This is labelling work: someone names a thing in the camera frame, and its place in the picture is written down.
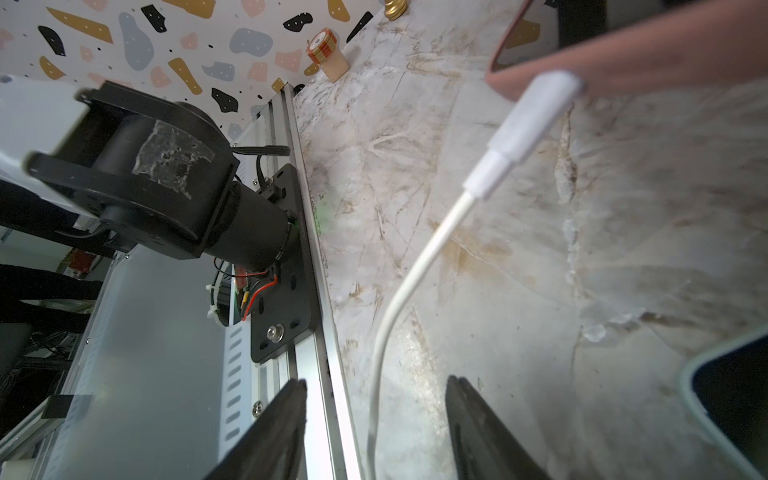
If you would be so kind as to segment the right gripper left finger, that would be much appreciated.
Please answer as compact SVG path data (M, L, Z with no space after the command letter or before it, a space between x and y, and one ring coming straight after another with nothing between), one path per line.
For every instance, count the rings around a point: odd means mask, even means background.
M297 479L306 403L306 381L289 380L206 479Z

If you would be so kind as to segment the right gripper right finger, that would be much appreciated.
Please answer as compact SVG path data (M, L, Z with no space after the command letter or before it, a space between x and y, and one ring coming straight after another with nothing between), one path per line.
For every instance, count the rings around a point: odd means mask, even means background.
M445 404L460 479L547 477L466 378L448 377Z

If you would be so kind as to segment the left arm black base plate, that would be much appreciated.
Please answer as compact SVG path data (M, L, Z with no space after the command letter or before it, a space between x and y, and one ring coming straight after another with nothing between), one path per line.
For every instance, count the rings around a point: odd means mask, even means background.
M322 320L299 172L286 164L273 181L277 194L272 201L288 214L292 232L287 251L268 276L277 283L256 296L249 312L251 359L256 364L309 337Z

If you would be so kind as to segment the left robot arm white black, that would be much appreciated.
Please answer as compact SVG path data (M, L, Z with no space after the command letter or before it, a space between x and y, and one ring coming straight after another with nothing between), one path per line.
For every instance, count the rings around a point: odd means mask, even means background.
M290 152L235 147L200 109L114 82L1 78L1 220L33 235L74 235L84 216L171 258L263 271L294 251L298 216L275 183L236 172L243 155Z

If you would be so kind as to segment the pink-cased phone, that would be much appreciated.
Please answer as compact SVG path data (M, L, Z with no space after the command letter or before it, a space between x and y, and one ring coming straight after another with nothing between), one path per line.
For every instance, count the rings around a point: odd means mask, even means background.
M587 95L730 86L767 76L764 1L525 1L486 81L517 100L538 75L568 71Z

